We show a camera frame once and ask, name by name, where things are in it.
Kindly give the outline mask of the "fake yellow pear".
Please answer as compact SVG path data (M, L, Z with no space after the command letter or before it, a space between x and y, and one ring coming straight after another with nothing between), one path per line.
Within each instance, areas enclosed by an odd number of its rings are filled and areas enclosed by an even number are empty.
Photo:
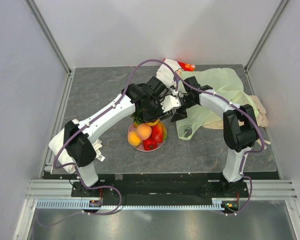
M138 136L137 132L134 130L130 131L127 134L127 140L131 146L136 148L143 142L143 140Z

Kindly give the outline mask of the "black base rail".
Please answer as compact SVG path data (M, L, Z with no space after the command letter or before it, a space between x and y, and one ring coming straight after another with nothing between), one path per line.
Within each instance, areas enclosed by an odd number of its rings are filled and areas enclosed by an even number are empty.
M117 173L100 174L94 187L112 186L123 197L176 194L207 198L247 198L247 182L226 182L221 173Z

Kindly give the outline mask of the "fake red bell pepper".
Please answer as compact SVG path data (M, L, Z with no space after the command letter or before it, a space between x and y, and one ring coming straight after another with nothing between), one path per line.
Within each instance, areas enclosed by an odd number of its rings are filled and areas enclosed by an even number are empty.
M158 143L150 137L143 141L143 148L145 151L152 151L157 147L158 147Z

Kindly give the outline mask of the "small yellow fake fruit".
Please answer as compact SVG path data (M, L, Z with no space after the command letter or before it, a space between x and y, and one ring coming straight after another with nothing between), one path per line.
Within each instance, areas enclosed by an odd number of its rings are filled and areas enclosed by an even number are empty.
M160 120L157 119L155 121L151 121L151 122L146 122L147 125L149 125L150 127L156 126L158 124Z

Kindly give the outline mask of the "white red cartoon bag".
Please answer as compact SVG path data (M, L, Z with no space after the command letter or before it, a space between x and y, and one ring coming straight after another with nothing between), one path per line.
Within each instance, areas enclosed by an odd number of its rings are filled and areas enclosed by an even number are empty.
M169 65L170 68L179 76L181 76L182 72L193 72L196 69L194 64L184 63L168 58L165 58L164 62ZM173 74L172 70L170 70L165 64L161 64L156 72L156 78L162 81L167 87L176 87L176 82L174 80L175 75Z

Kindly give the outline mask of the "fake pineapple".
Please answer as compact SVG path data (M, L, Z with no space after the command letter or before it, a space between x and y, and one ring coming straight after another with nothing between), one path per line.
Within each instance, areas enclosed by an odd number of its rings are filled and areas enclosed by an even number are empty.
M143 116L143 111L142 110L136 110L130 118L133 120L133 126L137 128L140 124L145 123L145 119Z

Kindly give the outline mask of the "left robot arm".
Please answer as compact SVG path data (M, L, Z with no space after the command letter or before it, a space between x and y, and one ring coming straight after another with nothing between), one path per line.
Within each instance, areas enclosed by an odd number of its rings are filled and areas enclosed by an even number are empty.
M158 78L152 77L147 83L131 83L107 106L94 115L64 127L62 150L73 159L77 175L83 181L82 191L89 197L96 196L100 185L94 160L97 152L94 142L117 122L135 112L141 112L145 121L152 122L166 115L161 102L169 89Z

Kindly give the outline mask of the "white folded towel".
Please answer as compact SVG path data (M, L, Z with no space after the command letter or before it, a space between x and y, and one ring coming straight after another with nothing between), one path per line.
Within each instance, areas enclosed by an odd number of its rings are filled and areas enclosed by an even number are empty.
M99 137L108 128L109 124L101 118L94 122L89 118L67 122L48 144L56 160L61 164L55 163L54 168L64 168L69 173L77 168L82 178L96 178L94 161L102 158L96 144L100 142Z

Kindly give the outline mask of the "fake peach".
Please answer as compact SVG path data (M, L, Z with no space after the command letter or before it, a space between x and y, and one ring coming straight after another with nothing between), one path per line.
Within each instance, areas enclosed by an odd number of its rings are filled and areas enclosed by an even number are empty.
M142 141L144 141L144 140L148 139L151 136L151 134L152 134L152 128L147 123L141 123L136 128L136 133L137 133L138 137Z

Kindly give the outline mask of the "beige crumpled cloth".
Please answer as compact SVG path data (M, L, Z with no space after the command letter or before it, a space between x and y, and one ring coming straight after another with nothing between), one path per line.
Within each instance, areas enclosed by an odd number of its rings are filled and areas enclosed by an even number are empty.
M266 116L267 111L260 102L259 98L256 95L246 95L245 93L240 93L239 95L239 97L234 98L236 100L236 103L240 105L250 104L251 106L253 106L253 109L255 110L257 125L262 128L268 127L269 123ZM223 121L220 117L213 113L204 122L202 127L212 130L222 130Z

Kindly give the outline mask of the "green avocado print plastic bag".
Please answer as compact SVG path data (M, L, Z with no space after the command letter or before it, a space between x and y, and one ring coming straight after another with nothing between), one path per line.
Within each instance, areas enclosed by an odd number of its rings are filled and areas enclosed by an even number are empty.
M200 86L212 87L211 94L200 93L199 104L186 109L186 119L176 122L177 135L181 140L190 140L212 114L216 114L222 119L223 111L229 110L230 106L218 96L227 99L237 107L243 106L236 103L235 97L246 94L244 93L244 86L237 73L231 68L183 71L180 77L183 80L195 77Z

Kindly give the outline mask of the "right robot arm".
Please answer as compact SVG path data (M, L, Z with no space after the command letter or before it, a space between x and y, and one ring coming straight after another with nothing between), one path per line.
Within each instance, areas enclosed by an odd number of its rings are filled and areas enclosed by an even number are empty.
M238 105L217 94L209 85L201 86L194 76L182 81L185 93L178 97L180 107L175 110L171 122L188 118L187 109L200 105L222 118L223 139L228 147L226 165L220 178L219 191L225 197L232 196L246 177L243 174L246 159L252 153L256 140L263 139L254 109L251 105Z

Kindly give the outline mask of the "pink plate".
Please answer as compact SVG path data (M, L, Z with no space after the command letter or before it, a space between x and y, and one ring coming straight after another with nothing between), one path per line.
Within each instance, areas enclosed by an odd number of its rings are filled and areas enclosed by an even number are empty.
M141 123L140 125L134 122L128 129L128 143L135 149L142 152L151 152L165 143L167 130L160 120Z

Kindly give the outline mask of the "fake red orange mango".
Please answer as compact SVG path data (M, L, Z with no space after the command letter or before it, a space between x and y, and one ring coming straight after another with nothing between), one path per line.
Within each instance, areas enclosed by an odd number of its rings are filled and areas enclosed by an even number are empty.
M164 139L164 129L162 123L159 121L156 125L152 126L151 129L151 138L157 143L162 143Z

